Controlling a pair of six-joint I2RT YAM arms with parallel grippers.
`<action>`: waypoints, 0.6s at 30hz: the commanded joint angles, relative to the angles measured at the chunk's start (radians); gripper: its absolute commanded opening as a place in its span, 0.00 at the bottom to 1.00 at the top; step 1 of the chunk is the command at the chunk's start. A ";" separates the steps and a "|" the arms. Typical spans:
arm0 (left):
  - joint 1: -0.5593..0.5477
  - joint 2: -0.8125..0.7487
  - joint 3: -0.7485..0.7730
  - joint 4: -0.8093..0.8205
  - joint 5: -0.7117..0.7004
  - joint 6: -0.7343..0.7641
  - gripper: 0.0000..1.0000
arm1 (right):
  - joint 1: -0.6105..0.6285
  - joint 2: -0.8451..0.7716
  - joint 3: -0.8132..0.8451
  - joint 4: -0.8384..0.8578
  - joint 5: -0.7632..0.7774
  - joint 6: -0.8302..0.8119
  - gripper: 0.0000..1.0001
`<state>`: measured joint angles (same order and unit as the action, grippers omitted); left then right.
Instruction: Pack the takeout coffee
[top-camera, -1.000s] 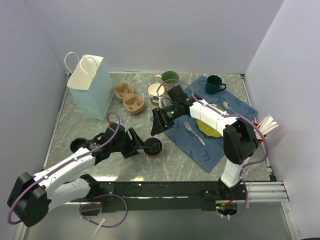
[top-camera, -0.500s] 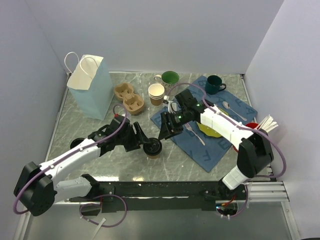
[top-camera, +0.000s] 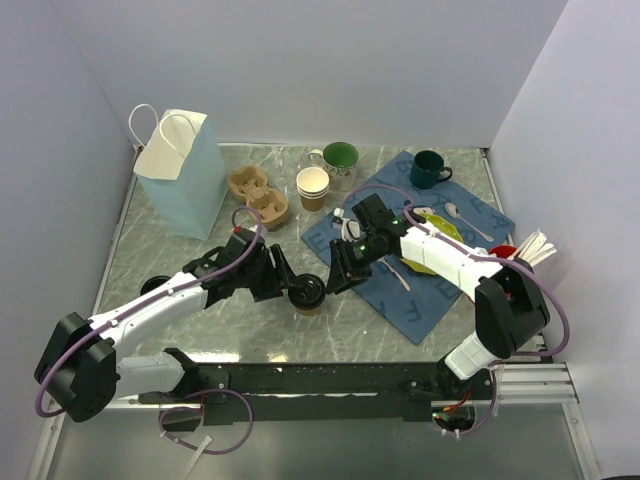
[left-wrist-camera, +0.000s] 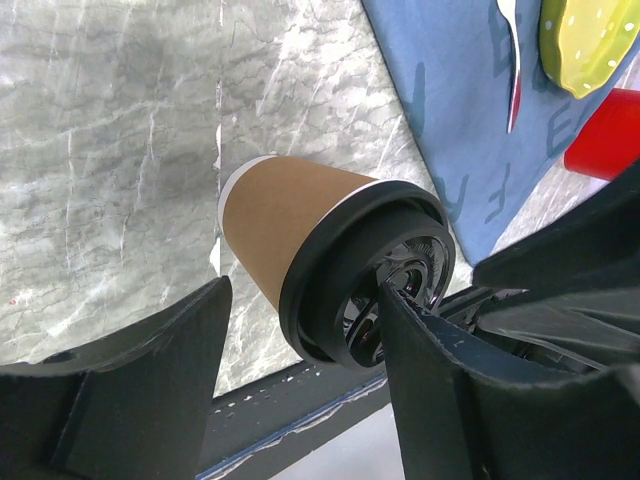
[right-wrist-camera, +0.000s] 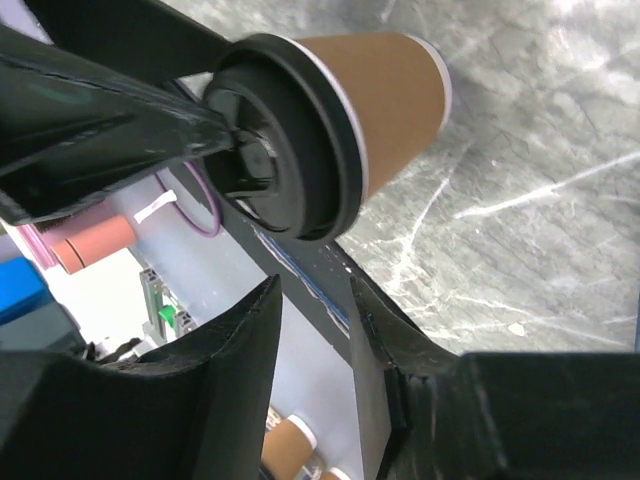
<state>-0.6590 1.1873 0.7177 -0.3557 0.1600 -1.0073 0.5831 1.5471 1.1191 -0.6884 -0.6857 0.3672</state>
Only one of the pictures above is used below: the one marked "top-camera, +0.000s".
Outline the black plastic cup lid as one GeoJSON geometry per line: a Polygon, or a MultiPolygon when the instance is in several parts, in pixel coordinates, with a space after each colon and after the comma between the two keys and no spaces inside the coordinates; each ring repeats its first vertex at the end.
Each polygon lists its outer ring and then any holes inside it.
{"type": "Polygon", "coordinates": [[[313,310],[324,302],[326,287],[318,276],[309,273],[300,274],[296,277],[295,284],[288,289],[288,298],[296,309],[313,310]]]}

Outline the brown paper cup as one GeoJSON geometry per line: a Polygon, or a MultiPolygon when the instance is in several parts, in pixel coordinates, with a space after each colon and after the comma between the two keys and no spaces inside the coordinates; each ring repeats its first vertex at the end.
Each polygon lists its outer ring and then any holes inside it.
{"type": "Polygon", "coordinates": [[[315,316],[322,311],[322,305],[295,305],[295,310],[302,316],[315,316]]]}

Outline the stack of brown paper cups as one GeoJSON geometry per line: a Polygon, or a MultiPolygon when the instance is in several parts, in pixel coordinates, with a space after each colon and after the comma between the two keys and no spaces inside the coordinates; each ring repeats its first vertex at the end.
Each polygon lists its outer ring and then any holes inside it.
{"type": "Polygon", "coordinates": [[[319,167],[308,167],[297,174],[296,188],[306,211],[317,212],[324,208],[329,183],[328,174],[319,167]]]}

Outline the brown pulp cup carrier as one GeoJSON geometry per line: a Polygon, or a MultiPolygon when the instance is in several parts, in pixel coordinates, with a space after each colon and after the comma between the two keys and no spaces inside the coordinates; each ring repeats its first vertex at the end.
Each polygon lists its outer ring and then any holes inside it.
{"type": "Polygon", "coordinates": [[[247,165],[228,176],[232,196],[260,214],[267,230],[279,227],[289,215],[287,197],[269,185],[266,173],[257,165],[247,165]]]}

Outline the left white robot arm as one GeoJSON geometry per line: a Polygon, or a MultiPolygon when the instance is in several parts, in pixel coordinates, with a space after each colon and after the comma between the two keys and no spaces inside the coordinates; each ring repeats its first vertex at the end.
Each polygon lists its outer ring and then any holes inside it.
{"type": "Polygon", "coordinates": [[[161,392],[190,400],[199,367],[179,350],[132,357],[154,331],[203,311],[247,289],[256,302],[289,295],[301,299],[303,276],[289,266],[279,245],[238,227],[228,242],[191,260],[182,270],[135,300],[88,319],[72,313],[58,321],[34,373],[35,409],[43,418],[50,396],[76,422],[101,412],[111,400],[161,392]]]}

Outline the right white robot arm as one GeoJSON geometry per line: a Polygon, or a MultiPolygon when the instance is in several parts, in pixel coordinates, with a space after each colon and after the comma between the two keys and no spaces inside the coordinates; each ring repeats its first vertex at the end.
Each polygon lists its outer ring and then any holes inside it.
{"type": "Polygon", "coordinates": [[[417,222],[409,212],[396,215],[377,194],[352,211],[364,237],[330,242],[327,293],[365,283],[372,276],[371,264],[393,254],[429,268],[474,301],[475,331],[441,361],[437,385],[444,396],[463,396],[476,373],[510,358],[548,324],[546,302],[527,263],[482,253],[429,222],[417,222]]]}

